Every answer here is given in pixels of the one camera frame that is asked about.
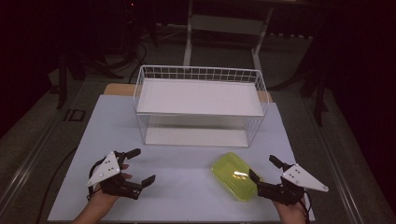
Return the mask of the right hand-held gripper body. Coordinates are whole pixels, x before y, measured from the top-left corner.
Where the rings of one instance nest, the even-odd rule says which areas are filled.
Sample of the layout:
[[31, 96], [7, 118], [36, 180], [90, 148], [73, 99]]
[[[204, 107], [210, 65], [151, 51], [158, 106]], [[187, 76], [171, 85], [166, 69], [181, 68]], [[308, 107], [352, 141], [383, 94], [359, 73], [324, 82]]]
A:
[[305, 194], [306, 189], [328, 192], [329, 188], [308, 173], [299, 164], [286, 164], [276, 162], [275, 167], [283, 171], [280, 184], [270, 184], [256, 178], [258, 196], [285, 205], [298, 203]]

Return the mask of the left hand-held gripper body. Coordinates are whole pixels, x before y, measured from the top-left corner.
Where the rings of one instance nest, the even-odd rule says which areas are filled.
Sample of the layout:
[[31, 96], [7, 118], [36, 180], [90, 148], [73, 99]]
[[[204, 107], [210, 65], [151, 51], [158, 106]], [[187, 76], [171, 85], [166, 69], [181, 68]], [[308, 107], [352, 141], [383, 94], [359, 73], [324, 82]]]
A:
[[140, 184], [132, 183], [122, 176], [126, 152], [111, 151], [105, 158], [97, 161], [89, 172], [87, 183], [89, 195], [94, 194], [94, 186], [100, 184], [106, 194], [137, 200], [142, 190]]

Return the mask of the green translucent plastic box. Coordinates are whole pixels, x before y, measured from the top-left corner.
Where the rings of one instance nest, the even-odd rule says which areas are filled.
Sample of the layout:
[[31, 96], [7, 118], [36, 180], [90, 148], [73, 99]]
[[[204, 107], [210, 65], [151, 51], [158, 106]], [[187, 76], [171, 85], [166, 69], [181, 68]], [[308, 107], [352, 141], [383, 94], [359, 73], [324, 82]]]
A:
[[247, 202], [257, 194], [257, 186], [248, 175], [250, 169], [233, 152], [221, 156], [211, 166], [213, 176], [240, 202]]

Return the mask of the person's left hand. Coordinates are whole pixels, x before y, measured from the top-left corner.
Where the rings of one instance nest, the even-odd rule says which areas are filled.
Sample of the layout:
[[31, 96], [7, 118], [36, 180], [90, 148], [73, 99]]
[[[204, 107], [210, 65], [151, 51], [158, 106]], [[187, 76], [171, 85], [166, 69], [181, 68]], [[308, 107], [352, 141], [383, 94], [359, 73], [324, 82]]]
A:
[[120, 196], [104, 193], [101, 185], [97, 184], [94, 188], [94, 194], [89, 199], [85, 210], [91, 216], [102, 218], [111, 210], [119, 198]]

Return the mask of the person's right hand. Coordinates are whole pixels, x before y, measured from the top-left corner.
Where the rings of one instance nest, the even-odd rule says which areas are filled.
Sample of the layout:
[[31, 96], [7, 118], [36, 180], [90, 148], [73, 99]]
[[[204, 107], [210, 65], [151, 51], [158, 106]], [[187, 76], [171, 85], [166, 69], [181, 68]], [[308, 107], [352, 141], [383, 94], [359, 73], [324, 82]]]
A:
[[301, 199], [296, 204], [285, 205], [273, 202], [282, 224], [306, 224], [305, 201]]

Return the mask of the pale table cover sheet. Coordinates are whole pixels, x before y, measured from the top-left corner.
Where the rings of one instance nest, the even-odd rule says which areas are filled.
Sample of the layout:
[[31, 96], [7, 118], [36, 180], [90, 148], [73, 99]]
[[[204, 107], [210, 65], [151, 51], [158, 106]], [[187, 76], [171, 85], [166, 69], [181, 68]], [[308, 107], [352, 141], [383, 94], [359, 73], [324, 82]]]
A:
[[109, 152], [140, 148], [129, 161], [135, 182], [155, 182], [139, 199], [122, 198], [107, 214], [115, 222], [277, 222], [272, 202], [253, 197], [240, 202], [213, 176], [212, 164], [226, 147], [149, 146], [142, 142], [128, 96], [102, 95], [79, 143], [49, 214], [51, 221], [74, 219], [87, 202], [88, 173]]

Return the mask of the floor socket box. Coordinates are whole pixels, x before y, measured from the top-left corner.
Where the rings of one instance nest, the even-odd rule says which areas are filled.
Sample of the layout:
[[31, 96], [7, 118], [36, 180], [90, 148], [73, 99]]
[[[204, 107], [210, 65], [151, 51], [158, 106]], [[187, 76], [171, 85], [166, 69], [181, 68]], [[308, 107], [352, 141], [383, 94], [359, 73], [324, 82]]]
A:
[[68, 109], [64, 116], [64, 121], [83, 121], [85, 115], [86, 112], [84, 110]]

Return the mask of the black stand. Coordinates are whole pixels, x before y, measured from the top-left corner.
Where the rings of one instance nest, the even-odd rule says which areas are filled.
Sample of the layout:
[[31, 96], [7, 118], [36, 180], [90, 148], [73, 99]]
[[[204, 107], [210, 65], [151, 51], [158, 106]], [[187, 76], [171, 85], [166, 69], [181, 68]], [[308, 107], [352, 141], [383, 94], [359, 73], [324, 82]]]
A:
[[326, 62], [314, 63], [313, 61], [302, 60], [293, 76], [275, 86], [269, 87], [269, 91], [280, 91], [299, 81], [304, 81], [300, 88], [300, 95], [303, 98], [316, 94], [314, 119], [316, 124], [322, 126], [322, 111], [325, 109], [324, 92], [329, 64]]
[[75, 80], [85, 78], [82, 57], [83, 55], [76, 50], [65, 51], [59, 57], [58, 109], [63, 107], [67, 99], [67, 72], [70, 72]]

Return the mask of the metal floor rail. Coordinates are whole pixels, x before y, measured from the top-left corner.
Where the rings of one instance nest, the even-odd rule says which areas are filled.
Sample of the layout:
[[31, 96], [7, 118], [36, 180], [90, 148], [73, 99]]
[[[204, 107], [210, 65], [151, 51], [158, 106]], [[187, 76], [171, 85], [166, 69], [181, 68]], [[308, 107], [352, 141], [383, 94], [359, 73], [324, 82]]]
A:
[[44, 145], [46, 145], [53, 129], [57, 126], [58, 122], [58, 119], [52, 119], [45, 126], [43, 133], [38, 136], [34, 146], [30, 149], [28, 156], [25, 158], [21, 166], [17, 169], [10, 183], [7, 185], [5, 193], [0, 197], [0, 207], [8, 207], [11, 202], [17, 197], [25, 182], [29, 178], [30, 173], [32, 173], [37, 158], [41, 154]]
[[333, 154], [332, 146], [328, 140], [328, 136], [321, 126], [321, 106], [322, 103], [313, 103], [313, 112], [311, 113], [312, 119], [317, 125], [317, 132], [320, 141], [323, 145], [323, 149], [326, 154], [326, 161], [330, 168], [330, 173], [337, 188], [337, 192], [342, 201], [343, 207], [346, 211], [347, 217], [350, 224], [364, 224], [361, 219], [361, 214], [355, 200], [351, 194], [350, 187], [342, 173], [342, 170]]

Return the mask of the white metal stand frame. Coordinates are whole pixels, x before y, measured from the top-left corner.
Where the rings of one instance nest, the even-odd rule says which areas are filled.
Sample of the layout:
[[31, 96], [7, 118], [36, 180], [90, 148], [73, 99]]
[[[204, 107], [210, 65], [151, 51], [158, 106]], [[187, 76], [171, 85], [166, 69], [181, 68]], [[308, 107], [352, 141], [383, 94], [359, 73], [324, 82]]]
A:
[[187, 42], [184, 52], [183, 65], [184, 66], [191, 65], [192, 31], [200, 30], [200, 31], [257, 36], [258, 42], [255, 47], [251, 48], [251, 58], [253, 61], [254, 68], [256, 70], [261, 71], [262, 64], [259, 54], [262, 48], [262, 42], [266, 36], [267, 28], [269, 26], [269, 22], [271, 20], [273, 11], [274, 8], [269, 7], [264, 13], [264, 19], [262, 21], [201, 15], [201, 14], [193, 13], [193, 0], [189, 0], [188, 21], [187, 21]]

